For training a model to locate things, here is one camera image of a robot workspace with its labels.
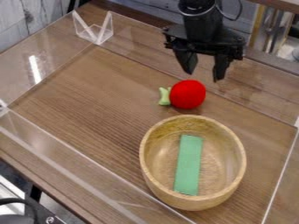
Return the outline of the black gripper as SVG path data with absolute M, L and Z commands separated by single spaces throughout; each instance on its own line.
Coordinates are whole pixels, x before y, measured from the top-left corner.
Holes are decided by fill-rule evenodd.
M 243 59 L 246 40 L 223 24 L 220 7 L 180 7 L 179 12 L 183 24 L 163 28 L 164 47 L 172 49 L 187 74 L 194 73 L 199 54 L 214 56 L 212 79 L 218 82 L 226 77 L 231 61 Z

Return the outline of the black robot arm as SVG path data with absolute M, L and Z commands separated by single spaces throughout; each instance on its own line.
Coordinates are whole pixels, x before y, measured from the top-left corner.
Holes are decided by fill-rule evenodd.
M 240 4 L 235 17 L 224 14 L 222 0 L 179 0 L 178 8 L 183 24 L 163 28 L 164 47 L 172 49 L 187 74 L 194 73 L 199 54 L 212 56 L 212 79 L 220 81 L 226 77 L 230 63 L 243 60 L 247 41 L 223 24 L 223 18 L 231 21 L 239 19 L 243 5 Z

